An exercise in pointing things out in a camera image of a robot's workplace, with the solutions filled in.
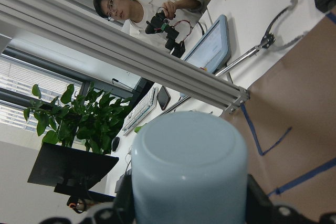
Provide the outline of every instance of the light blue cup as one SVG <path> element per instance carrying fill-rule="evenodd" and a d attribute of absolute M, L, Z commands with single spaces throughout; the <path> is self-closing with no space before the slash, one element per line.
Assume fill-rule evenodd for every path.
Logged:
<path fill-rule="evenodd" d="M 244 224 L 245 142 L 210 114 L 160 116 L 134 140 L 132 187 L 137 224 Z"/>

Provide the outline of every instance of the computer monitor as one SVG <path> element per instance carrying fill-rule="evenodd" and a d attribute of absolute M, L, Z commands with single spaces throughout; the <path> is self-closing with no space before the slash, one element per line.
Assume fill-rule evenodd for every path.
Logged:
<path fill-rule="evenodd" d="M 184 60 L 214 73 L 224 66 L 230 56 L 227 18 L 220 15 Z"/>
<path fill-rule="evenodd" d="M 28 182 L 53 186 L 57 193 L 111 201 L 111 196 L 88 189 L 101 181 L 118 160 L 118 157 L 43 143 Z"/>

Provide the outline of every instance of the eyeglasses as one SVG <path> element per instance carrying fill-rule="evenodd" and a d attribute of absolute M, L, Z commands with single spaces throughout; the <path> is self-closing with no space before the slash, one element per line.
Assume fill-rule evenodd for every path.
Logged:
<path fill-rule="evenodd" d="M 108 21 L 113 21 L 112 13 L 114 13 L 116 11 L 116 10 L 113 9 L 113 0 L 110 0 L 110 2 L 108 4 L 108 9 L 110 10 L 110 12 L 107 15 L 107 20 Z"/>

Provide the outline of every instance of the black mouse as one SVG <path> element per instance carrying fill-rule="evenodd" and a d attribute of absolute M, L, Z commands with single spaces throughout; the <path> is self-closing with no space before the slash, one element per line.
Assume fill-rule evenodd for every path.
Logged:
<path fill-rule="evenodd" d="M 120 138 L 118 136 L 116 136 L 113 140 L 112 140 L 112 151 L 115 152 L 118 148 L 119 145 L 119 141 Z"/>

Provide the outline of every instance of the table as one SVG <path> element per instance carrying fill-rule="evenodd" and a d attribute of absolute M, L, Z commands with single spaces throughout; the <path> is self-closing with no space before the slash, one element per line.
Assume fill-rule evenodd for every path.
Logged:
<path fill-rule="evenodd" d="M 211 20 L 215 21 L 220 14 L 224 14 L 227 17 L 232 49 L 230 63 L 251 47 L 259 44 L 268 24 L 289 4 L 290 0 L 211 0 L 207 6 L 208 11 L 203 14 L 199 22 L 209 28 Z M 274 26 L 274 34 L 277 40 L 275 44 L 283 45 L 305 31 L 311 30 L 323 17 L 324 15 L 315 8 L 314 0 L 298 0 L 296 8 L 283 15 L 276 23 L 278 25 Z M 196 26 L 185 41 L 186 52 L 192 49 L 201 36 L 201 30 Z M 246 60 L 230 72 L 234 84 L 248 88 L 285 55 L 289 49 L 276 52 L 269 50 L 260 51 L 258 55 Z M 178 101 L 180 94 L 171 89 L 168 89 L 168 92 L 172 97 L 169 104 L 171 106 Z M 188 110 L 213 113 L 216 116 L 222 113 L 221 109 L 192 98 L 176 109 L 176 111 Z M 157 105 L 140 125 L 151 121 L 161 113 L 161 108 Z M 120 132 L 118 136 L 120 137 L 120 144 L 117 151 L 112 153 L 112 155 L 119 157 L 120 160 L 108 174 L 105 193 L 109 195 L 115 195 L 116 181 L 125 172 L 130 161 L 128 153 L 130 153 L 130 146 L 136 133 L 130 132 L 127 136 L 122 136 L 122 132 Z"/>

